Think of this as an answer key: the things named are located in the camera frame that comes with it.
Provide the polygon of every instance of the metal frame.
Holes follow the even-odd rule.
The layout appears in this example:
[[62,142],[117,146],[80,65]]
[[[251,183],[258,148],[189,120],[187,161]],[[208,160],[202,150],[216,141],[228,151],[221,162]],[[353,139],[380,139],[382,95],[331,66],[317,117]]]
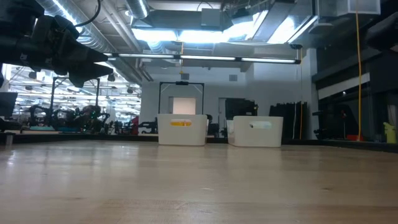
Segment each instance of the metal frame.
[[205,84],[204,83],[190,83],[190,82],[183,82],[184,84],[179,84],[181,82],[160,82],[159,83],[159,104],[157,113],[160,114],[160,96],[162,94],[162,85],[163,84],[175,84],[175,85],[201,85],[202,92],[201,92],[201,113],[204,114],[204,105],[205,105]]
[[[51,89],[51,100],[50,100],[50,111],[53,111],[53,104],[54,104],[54,93],[55,89],[58,87],[58,85],[55,85],[55,81],[58,79],[66,80],[68,78],[65,77],[53,77],[52,78],[52,89]],[[95,98],[95,106],[98,106],[98,95],[100,94],[100,79],[97,78],[97,90],[96,90],[96,98]]]

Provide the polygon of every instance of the red object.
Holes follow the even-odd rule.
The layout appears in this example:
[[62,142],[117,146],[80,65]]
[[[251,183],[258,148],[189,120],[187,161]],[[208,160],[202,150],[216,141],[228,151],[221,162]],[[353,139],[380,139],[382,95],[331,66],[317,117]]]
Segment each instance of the red object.
[[347,140],[351,140],[351,141],[357,141],[358,140],[358,135],[356,135],[356,134],[347,134],[346,139]]
[[131,123],[132,123],[131,134],[138,135],[139,117],[136,116],[134,119],[131,120]]

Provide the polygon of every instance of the yellow label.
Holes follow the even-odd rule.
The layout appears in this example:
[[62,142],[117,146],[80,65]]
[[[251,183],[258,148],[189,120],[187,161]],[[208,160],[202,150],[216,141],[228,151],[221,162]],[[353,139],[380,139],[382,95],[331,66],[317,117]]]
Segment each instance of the yellow label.
[[189,120],[172,120],[170,122],[171,126],[191,126],[192,122]]

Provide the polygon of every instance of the cable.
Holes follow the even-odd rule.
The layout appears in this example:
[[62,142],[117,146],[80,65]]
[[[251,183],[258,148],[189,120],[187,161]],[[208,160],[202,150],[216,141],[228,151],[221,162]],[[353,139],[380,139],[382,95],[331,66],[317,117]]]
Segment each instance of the cable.
[[206,3],[207,5],[209,5],[209,6],[213,9],[213,6],[212,6],[210,3],[206,2],[206,1],[201,1],[201,2],[199,3],[198,7],[197,7],[197,11],[199,11],[199,6],[200,6],[202,3]]
[[362,132],[362,61],[361,61],[361,39],[359,38],[359,18],[358,18],[358,0],[355,5],[356,20],[356,45],[358,48],[358,68],[359,68],[359,91],[358,91],[358,139],[361,140]]
[[76,24],[75,27],[81,27],[81,26],[85,26],[87,24],[92,23],[98,17],[98,15],[100,14],[100,11],[101,11],[101,0],[98,0],[98,8],[97,8],[97,11],[95,12],[94,16],[91,19],[87,20],[86,22],[82,22],[81,24]]

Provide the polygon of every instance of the yellow cable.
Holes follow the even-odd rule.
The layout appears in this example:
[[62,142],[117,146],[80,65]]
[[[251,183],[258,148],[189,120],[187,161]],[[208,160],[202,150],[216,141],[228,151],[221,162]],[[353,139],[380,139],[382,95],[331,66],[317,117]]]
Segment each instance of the yellow cable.
[[358,92],[358,140],[361,140],[362,132],[362,61],[361,61],[361,39],[359,38],[359,19],[358,19],[358,0],[355,5],[356,18],[356,42],[358,48],[358,67],[359,67],[359,92]]
[[303,134],[303,48],[300,49],[300,59],[301,59],[301,62],[300,62],[300,68],[301,68],[300,140],[301,140],[302,134]]

